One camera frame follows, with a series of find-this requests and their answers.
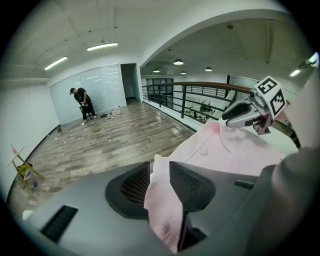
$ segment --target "pink shirt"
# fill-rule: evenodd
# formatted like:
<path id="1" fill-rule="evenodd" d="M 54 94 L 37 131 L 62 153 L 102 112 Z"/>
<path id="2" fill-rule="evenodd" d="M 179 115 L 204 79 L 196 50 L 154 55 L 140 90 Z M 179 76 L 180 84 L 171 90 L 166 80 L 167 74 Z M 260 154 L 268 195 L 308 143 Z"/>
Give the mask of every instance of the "pink shirt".
<path id="1" fill-rule="evenodd" d="M 154 156 L 153 174 L 144 208 L 154 233 L 173 253 L 177 252 L 183 206 L 170 184 L 169 161 L 187 163 L 215 171 L 259 176 L 283 155 L 257 135 L 210 121 L 180 144 L 168 157 Z"/>

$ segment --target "wooden handrail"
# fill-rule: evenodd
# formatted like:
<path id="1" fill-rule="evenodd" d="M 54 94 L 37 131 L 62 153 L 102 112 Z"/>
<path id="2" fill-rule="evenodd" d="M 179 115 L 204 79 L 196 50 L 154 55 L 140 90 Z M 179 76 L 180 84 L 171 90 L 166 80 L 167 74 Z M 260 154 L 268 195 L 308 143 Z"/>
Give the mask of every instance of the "wooden handrail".
<path id="1" fill-rule="evenodd" d="M 248 94 L 250 93 L 250 88 L 235 84 L 220 83 L 220 82 L 168 82 L 168 83 L 158 83 L 144 85 L 142 87 L 151 87 L 151 86 L 204 86 L 204 87 L 213 87 L 217 89 L 223 89 L 228 91 L 236 91 L 240 93 Z"/>

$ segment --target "metal railing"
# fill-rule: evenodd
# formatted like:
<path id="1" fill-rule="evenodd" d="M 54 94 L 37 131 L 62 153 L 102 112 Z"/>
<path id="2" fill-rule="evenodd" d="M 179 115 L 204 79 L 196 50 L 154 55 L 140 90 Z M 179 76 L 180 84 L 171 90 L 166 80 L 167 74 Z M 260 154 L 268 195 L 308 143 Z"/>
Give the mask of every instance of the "metal railing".
<path id="1" fill-rule="evenodd" d="M 218 82 L 171 82 L 142 86 L 143 99 L 167 107 L 202 124 L 218 120 L 238 93 L 250 88 Z"/>

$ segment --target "person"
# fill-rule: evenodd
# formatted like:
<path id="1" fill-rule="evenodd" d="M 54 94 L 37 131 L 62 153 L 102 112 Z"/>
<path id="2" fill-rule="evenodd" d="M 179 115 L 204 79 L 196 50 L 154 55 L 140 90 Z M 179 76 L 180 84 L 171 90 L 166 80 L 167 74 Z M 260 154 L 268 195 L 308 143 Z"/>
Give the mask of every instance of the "person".
<path id="1" fill-rule="evenodd" d="M 94 106 L 92 105 L 91 99 L 89 95 L 87 94 L 86 90 L 83 88 L 71 88 L 70 89 L 70 95 L 73 94 L 76 102 L 78 102 L 81 106 L 82 109 L 82 117 L 83 117 L 83 122 L 87 122 L 87 113 L 91 113 L 93 115 L 94 119 L 97 119 L 97 115 L 94 110 Z"/>

